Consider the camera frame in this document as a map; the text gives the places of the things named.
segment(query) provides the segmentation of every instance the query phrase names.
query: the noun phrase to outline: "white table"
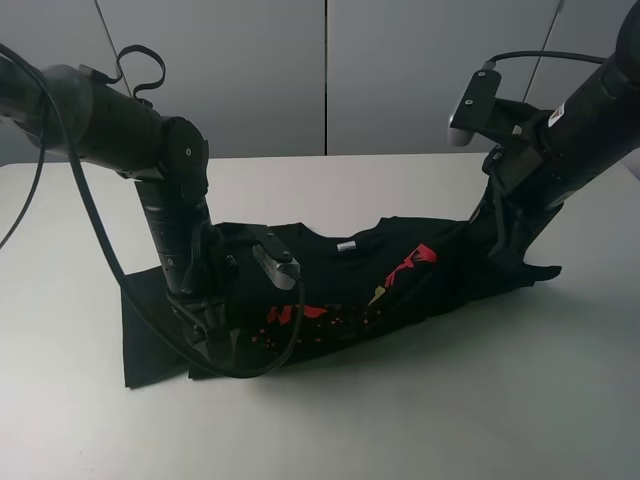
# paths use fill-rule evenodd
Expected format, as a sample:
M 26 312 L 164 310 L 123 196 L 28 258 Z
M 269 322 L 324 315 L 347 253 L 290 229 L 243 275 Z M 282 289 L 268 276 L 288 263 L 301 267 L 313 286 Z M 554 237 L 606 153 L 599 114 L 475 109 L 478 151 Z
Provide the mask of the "white table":
M 482 155 L 213 160 L 214 222 L 465 219 Z M 0 232 L 34 165 L 0 169 Z M 85 170 L 127 272 L 157 265 L 134 187 Z M 120 292 L 68 165 L 0 252 L 0 478 L 631 479 L 640 475 L 640 184 L 615 167 L 530 260 L 547 284 L 248 381 L 123 386 Z

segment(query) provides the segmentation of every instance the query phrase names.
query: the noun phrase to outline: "black fabric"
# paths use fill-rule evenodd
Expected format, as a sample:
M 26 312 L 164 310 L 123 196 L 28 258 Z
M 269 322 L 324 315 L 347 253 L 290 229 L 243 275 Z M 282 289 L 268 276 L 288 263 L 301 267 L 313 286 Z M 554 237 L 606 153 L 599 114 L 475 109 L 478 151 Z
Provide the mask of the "black fabric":
M 218 227 L 224 233 L 237 225 Z M 326 355 L 559 273 L 559 267 L 523 265 L 506 274 L 487 260 L 486 238 L 477 228 L 469 229 L 467 222 L 385 218 L 350 238 L 323 237 L 301 223 L 271 228 L 300 262 L 307 290 L 304 324 L 289 363 Z M 338 245 L 348 242 L 355 242 L 355 248 L 340 251 Z M 239 363 L 257 366 L 273 360 L 286 346 L 297 313 L 297 292 L 273 287 L 250 249 L 237 251 L 235 257 L 240 274 L 227 304 L 228 321 L 240 332 Z M 176 322 L 164 300 L 161 271 L 143 272 L 130 280 L 139 285 L 146 278 L 149 285 L 142 290 L 147 298 L 155 292 L 158 315 Z M 161 379 L 180 359 L 151 347 L 155 335 L 136 326 L 135 314 L 124 311 L 125 305 L 128 386 Z M 196 368 L 189 376 L 209 377 Z

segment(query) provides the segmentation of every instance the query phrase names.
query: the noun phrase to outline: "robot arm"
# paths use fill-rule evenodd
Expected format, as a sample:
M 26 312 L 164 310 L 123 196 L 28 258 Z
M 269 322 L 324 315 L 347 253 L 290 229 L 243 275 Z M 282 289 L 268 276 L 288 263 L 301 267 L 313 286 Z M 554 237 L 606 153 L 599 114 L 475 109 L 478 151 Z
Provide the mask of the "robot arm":
M 230 238 L 211 225 L 205 199 L 209 148 L 198 129 L 180 117 L 161 117 L 146 100 L 120 94 L 108 86 L 115 80 L 88 67 L 58 65 L 32 72 L 61 111 L 66 132 L 58 118 L 45 113 L 48 98 L 38 82 L 5 58 L 0 58 L 0 115 L 14 120 L 37 146 L 44 130 L 46 149 L 66 154 L 68 136 L 84 161 L 135 180 L 167 298 L 183 324 L 183 338 L 164 335 L 165 340 L 193 364 L 225 376 L 257 376 L 284 363 L 295 345 L 301 314 L 291 348 L 269 365 L 240 370 L 233 358 L 230 366 L 227 356 L 220 358 L 234 350 L 223 308 L 233 282 L 229 252 L 234 245 L 253 248 L 277 288 L 290 290 L 297 284 L 301 303 L 304 294 L 300 265 L 268 227 L 246 225 Z
M 567 198 L 640 147 L 640 2 L 615 53 L 555 112 L 495 98 L 494 66 L 473 75 L 450 127 L 454 140 L 478 132 L 499 144 L 483 165 L 490 182 L 472 223 L 493 219 L 490 256 L 508 269 Z

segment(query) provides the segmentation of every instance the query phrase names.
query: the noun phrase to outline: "black strap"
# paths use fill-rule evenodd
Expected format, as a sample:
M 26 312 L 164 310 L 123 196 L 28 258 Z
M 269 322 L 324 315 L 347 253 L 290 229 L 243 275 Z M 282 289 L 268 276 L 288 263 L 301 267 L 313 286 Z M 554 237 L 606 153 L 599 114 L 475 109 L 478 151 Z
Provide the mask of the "black strap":
M 162 60 L 162 57 L 158 55 L 156 52 L 154 52 L 153 50 L 151 50 L 150 48 L 145 47 L 144 45 L 129 45 L 128 47 L 123 48 L 118 54 L 118 56 L 116 57 L 116 67 L 118 68 L 118 76 L 116 78 L 109 78 L 108 80 L 106 80 L 106 83 L 108 85 L 118 83 L 120 80 L 122 80 L 122 77 L 124 74 L 122 72 L 122 65 L 120 65 L 120 60 L 126 55 L 133 52 L 143 53 L 144 55 L 147 55 L 148 57 L 153 58 L 156 62 L 158 62 L 158 65 L 160 65 L 160 68 L 162 69 L 162 77 L 160 78 L 160 80 L 156 82 L 151 82 L 151 83 L 141 83 L 140 85 L 138 85 L 133 89 L 133 98 L 135 98 L 136 100 L 140 100 L 138 98 L 138 92 L 142 90 L 155 90 L 156 88 L 162 86 L 167 74 L 167 67 L 164 64 L 164 60 Z

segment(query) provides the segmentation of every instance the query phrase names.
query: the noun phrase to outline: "printed design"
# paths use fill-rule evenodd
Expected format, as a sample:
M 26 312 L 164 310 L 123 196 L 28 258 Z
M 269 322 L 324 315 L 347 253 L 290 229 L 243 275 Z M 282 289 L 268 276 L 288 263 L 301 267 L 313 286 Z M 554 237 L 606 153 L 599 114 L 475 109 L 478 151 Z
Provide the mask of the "printed design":
M 415 250 L 413 250 L 409 256 L 407 258 L 404 259 L 404 261 L 398 265 L 393 272 L 391 272 L 387 278 L 384 281 L 384 287 L 382 285 L 379 285 L 376 287 L 375 293 L 373 298 L 371 299 L 371 301 L 369 302 L 369 305 L 372 305 L 374 302 L 378 301 L 380 299 L 380 297 L 382 297 L 382 295 L 384 295 L 387 291 L 387 289 L 391 286 L 393 286 L 393 284 L 396 281 L 396 274 L 400 271 L 400 270 L 404 270 L 406 268 L 414 268 L 415 264 L 418 262 L 429 262 L 429 263 L 436 263 L 438 261 L 438 256 L 436 255 L 436 252 L 434 252 L 433 250 L 431 250 L 429 247 L 423 245 L 422 243 L 420 245 L 418 245 L 416 247 Z
M 374 297 L 368 304 L 370 307 L 379 300 L 396 282 L 398 272 L 415 268 L 418 263 L 436 263 L 438 256 L 429 247 L 420 244 L 384 279 L 383 285 L 378 285 L 374 292 Z M 314 307 L 305 305 L 304 318 L 307 320 L 305 337 L 300 337 L 298 343 L 320 343 L 323 339 L 345 341 L 353 339 L 358 335 L 372 331 L 377 325 L 384 322 L 385 315 L 379 309 L 362 308 L 361 306 L 324 305 Z M 268 325 L 288 325 L 295 317 L 297 305 L 283 305 L 271 307 L 267 313 Z M 258 342 L 263 336 L 266 337 L 265 329 L 260 330 L 260 334 L 252 338 L 253 342 Z M 264 346 L 273 348 L 272 340 L 266 339 Z

